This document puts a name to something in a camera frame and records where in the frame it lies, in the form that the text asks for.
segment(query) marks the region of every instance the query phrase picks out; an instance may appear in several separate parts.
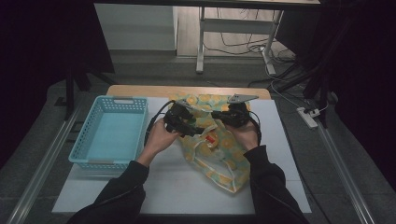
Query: floor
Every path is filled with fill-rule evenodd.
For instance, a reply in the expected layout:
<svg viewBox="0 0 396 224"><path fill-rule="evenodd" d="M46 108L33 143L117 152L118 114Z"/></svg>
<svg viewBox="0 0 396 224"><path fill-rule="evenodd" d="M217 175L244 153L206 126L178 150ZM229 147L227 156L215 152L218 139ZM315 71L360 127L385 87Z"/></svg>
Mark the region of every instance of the floor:
<svg viewBox="0 0 396 224"><path fill-rule="evenodd" d="M213 8L205 9L205 18L222 18L232 20L271 21L274 16L273 10L256 9L233 9ZM179 7L177 55L196 56L199 42L199 18L198 7ZM268 35L251 34L222 34L205 33L205 56L238 56L238 57L261 57L257 47L266 43ZM276 52L286 49L278 42L274 42L272 49ZM283 51L282 56L291 55L292 52Z"/></svg>
<svg viewBox="0 0 396 224"><path fill-rule="evenodd" d="M216 16L216 10L207 12ZM238 9L234 15L241 16L243 12ZM187 13L198 18L198 12ZM182 11L179 11L179 44L185 42L191 46L195 40L187 37L197 31L197 26L183 25L181 20ZM208 35L205 43L211 48L235 50L245 50L246 45L234 49L224 47L221 38L210 37ZM235 43L245 43L246 36L241 35ZM135 85L169 85L169 86L219 86L219 87L247 87L249 83L256 80L264 80L251 84L254 88L268 88L273 79L268 81L268 77L263 70L263 62L257 53L249 53L244 57L235 57L207 50L205 55L205 72L203 75L195 74L195 47L183 48L178 46L178 56L161 54L133 54L125 52L113 52L112 59L116 68L115 75L111 78L121 84ZM276 63L276 71L282 73L290 63ZM76 92L78 98L87 100L82 107L76 123L85 120L85 116L91 107L91 103L97 95L106 94L108 84L101 79L89 75L92 83L90 91ZM296 113L296 105L314 106L315 99L307 104L301 97L304 83L288 90L282 95L271 93L278 108L279 116L282 118L285 131L288 134L295 160L301 170L301 177L304 179L304 189L308 201L313 210L312 214L305 214L311 223L362 223L356 215L356 211L350 197L348 196L339 175L334 169L332 159L321 140L318 130L310 130L304 121ZM0 170L0 223L6 223L9 215L13 211L27 184L32 178L36 167L49 148L52 139L64 122L64 107L56 105L60 97L64 97L65 85L60 82L49 88L48 101L43 107L40 116L37 118L31 131L25 136L19 148L8 161L7 165ZM343 156L347 168L361 191L366 201L375 223L390 224L396 220L396 194L389 186L388 182L378 171L373 161L361 147L353 134L340 121L333 110L333 105L327 108L328 130ZM68 161L68 153L74 144L78 131L72 130L62 146L62 150L57 157L49 178L38 192L37 199L32 204L31 210L25 223L65 223L70 214L60 215L50 212L57 196L64 184L71 163ZM202 220L196 217L189 220L190 223L217 223L213 220ZM163 221L152 223L183 223L177 219L164 219ZM229 223L244 223L241 220L230 220Z"/></svg>

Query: white tabletop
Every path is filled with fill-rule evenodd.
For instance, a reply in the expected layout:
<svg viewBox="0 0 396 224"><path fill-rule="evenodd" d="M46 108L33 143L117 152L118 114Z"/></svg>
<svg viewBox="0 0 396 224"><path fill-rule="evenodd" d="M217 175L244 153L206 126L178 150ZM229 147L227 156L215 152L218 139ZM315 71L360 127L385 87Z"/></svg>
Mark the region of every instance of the white tabletop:
<svg viewBox="0 0 396 224"><path fill-rule="evenodd" d="M152 118L166 102L166 98L149 97L148 117ZM286 185L291 195L304 213L310 213L275 102L254 100L250 103L252 111L261 120L262 144L267 145L270 162L276 163L284 170ZM82 170L74 164L52 212L77 212L93 203L107 181L118 175L120 172L99 172L92 175L92 172ZM195 166L185 161L178 141L154 159L144 188L146 200L142 205L142 214L254 214L248 184L236 194L221 189Z"/></svg>

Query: basket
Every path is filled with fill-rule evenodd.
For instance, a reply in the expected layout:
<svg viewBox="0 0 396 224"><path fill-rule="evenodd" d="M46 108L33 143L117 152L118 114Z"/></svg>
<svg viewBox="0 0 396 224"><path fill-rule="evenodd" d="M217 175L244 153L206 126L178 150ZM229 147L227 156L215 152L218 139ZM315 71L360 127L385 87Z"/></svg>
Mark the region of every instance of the basket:
<svg viewBox="0 0 396 224"><path fill-rule="evenodd" d="M143 147L148 113L146 98L98 96L69 160L88 169L126 169Z"/></svg>

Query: power strip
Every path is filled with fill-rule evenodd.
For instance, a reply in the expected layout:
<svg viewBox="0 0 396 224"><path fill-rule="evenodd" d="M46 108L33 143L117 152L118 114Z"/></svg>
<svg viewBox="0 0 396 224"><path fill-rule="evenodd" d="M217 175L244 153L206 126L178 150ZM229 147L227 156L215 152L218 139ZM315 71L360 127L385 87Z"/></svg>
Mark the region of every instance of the power strip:
<svg viewBox="0 0 396 224"><path fill-rule="evenodd" d="M299 107L297 108L297 112L300 114L300 116L303 118L303 120L305 121L306 125L308 125L308 127L310 129L315 129L318 127L318 124L316 121L314 121L314 119L312 119L311 115L309 113L305 114L305 108L303 107Z"/></svg>

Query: black sleeve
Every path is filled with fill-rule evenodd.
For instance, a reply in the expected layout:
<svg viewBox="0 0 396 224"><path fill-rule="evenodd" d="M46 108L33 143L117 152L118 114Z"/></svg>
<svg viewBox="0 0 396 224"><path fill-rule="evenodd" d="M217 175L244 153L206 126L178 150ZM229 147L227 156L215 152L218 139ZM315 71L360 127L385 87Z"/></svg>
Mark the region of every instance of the black sleeve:
<svg viewBox="0 0 396 224"><path fill-rule="evenodd" d="M149 168L131 161L119 178L108 181L95 202L75 213L67 223L133 223L146 193Z"/></svg>
<svg viewBox="0 0 396 224"><path fill-rule="evenodd" d="M286 189L282 169L268 161L266 147L244 155L250 162L250 188L259 223L308 223L297 202Z"/></svg>

